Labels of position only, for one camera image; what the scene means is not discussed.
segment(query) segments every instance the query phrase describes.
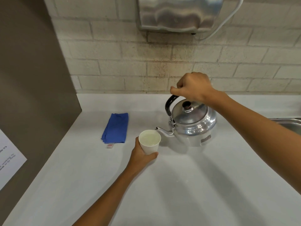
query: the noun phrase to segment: brick wall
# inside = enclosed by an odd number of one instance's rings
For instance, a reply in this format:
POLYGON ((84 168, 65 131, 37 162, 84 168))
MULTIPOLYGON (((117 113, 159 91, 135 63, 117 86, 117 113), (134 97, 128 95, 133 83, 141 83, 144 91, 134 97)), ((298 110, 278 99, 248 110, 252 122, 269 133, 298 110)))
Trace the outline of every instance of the brick wall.
POLYGON ((245 0, 208 41, 139 32, 134 1, 45 0, 78 92, 165 93, 201 71, 231 93, 301 93, 301 0, 245 0))

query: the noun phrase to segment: white paper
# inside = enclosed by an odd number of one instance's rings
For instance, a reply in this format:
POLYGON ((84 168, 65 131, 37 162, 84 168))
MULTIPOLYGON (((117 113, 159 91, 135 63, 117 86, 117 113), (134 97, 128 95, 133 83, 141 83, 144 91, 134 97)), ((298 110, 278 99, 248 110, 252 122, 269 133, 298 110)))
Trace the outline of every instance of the white paper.
POLYGON ((0 130, 0 190, 27 159, 0 130))

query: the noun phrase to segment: liquid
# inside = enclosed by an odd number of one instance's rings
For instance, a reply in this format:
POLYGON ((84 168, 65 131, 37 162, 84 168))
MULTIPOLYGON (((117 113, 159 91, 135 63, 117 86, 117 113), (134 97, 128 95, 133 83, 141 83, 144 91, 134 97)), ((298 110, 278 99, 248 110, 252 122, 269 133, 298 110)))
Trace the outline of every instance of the liquid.
POLYGON ((157 143, 160 142, 160 136, 157 135, 156 133, 154 134, 145 134, 140 137, 140 143, 143 144, 144 146, 154 146, 157 143))

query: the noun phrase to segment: forearm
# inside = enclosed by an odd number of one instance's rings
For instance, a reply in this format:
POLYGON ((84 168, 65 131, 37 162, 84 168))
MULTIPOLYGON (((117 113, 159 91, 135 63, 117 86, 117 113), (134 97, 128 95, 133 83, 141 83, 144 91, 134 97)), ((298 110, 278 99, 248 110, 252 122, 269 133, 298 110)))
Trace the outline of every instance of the forearm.
POLYGON ((110 188, 79 218, 73 226, 107 226, 135 175, 123 171, 110 188))
POLYGON ((301 136, 217 91, 209 103, 251 148, 301 193, 301 136))

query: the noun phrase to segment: person's left arm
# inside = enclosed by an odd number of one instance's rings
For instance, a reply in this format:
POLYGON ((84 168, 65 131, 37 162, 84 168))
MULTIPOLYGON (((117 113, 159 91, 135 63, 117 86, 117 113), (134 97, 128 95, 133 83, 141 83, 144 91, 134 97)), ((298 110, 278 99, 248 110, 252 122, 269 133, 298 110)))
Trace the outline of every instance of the person's left arm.
POLYGON ((157 156, 158 152, 145 155, 137 137, 126 169, 73 226, 107 226, 130 183, 157 156))

